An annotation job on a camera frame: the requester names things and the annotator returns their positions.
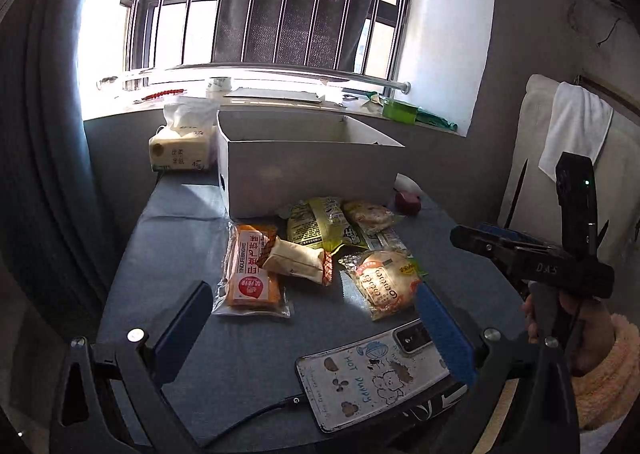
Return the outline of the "pink fleece sleeve forearm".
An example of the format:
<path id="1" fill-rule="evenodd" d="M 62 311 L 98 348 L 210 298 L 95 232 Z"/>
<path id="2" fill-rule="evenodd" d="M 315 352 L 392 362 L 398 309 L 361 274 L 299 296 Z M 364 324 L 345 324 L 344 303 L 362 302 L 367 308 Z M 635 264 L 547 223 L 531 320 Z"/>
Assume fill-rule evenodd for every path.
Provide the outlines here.
<path id="1" fill-rule="evenodd" d="M 639 395 L 639 330 L 626 316 L 611 316 L 615 341 L 608 356 L 572 379 L 579 427 L 593 430 L 625 416 Z"/>

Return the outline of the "right hand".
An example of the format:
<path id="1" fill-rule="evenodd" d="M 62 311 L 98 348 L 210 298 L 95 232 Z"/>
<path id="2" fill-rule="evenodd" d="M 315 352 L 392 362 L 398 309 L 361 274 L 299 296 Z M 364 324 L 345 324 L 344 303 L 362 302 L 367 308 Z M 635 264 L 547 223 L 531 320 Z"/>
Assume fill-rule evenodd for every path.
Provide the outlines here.
<path id="1" fill-rule="evenodd" d="M 559 301 L 565 312 L 578 316 L 568 371 L 572 377 L 584 377 L 604 361 L 615 344 L 611 314 L 598 299 L 578 301 L 561 292 Z"/>

